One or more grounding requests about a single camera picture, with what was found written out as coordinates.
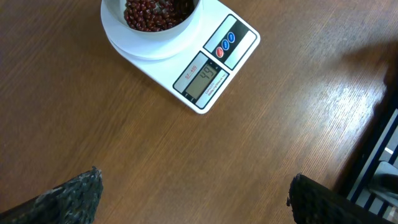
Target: blue button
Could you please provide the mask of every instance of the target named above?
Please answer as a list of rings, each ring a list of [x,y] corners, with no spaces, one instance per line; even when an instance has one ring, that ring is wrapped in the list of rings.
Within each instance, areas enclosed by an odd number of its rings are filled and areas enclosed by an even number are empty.
[[[228,33],[228,41],[231,43],[235,42],[235,34],[234,33],[232,33],[232,32]]]
[[[224,50],[228,50],[229,49],[229,42],[227,40],[223,40],[222,46],[223,46]]]

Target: scale platform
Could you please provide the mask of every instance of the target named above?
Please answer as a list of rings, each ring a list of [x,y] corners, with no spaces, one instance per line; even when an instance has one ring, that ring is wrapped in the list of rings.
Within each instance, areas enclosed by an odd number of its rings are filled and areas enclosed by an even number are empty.
[[[119,54],[191,109],[204,114],[259,45],[260,35],[217,0],[201,0],[197,7],[203,10],[195,13],[185,31],[163,41],[131,36],[104,1],[101,19]],[[121,32],[130,32],[135,39],[129,42],[133,47],[126,45]]]

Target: white bowl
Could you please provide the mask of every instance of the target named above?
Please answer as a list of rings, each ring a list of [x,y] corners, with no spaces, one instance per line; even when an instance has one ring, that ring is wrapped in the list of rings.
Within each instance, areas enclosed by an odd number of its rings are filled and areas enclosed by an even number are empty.
[[[127,25],[127,22],[124,19],[124,10],[126,9],[126,6],[125,6],[126,0],[104,0],[104,1],[106,4],[106,7],[110,11],[110,13],[122,25],[127,27],[132,33],[134,33],[136,35],[143,36],[145,38],[150,38],[150,39],[165,40],[165,39],[171,39],[171,38],[178,36],[189,26],[189,24],[191,23],[191,21],[193,19],[193,15],[198,13],[198,11],[203,10],[201,0],[193,0],[195,9],[193,10],[192,14],[190,16],[188,16],[188,18],[186,18],[179,25],[177,25],[171,29],[167,29],[167,30],[163,30],[163,31],[159,31],[159,32],[143,32],[143,31],[139,31],[139,30],[134,30]]]

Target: display panel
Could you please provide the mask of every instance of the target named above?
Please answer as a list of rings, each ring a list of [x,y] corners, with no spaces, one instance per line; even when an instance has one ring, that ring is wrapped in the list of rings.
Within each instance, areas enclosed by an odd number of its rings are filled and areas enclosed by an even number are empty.
[[[194,99],[198,99],[216,74],[217,71],[206,64],[185,91]]]

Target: wooden table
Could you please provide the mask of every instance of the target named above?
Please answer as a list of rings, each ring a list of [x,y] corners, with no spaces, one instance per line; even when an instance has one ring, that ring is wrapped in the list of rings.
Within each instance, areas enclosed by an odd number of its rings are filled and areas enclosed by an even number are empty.
[[[110,46],[99,1],[0,2],[0,212],[91,168],[96,223],[293,223],[384,96],[398,1],[223,1],[262,41],[200,116]]]

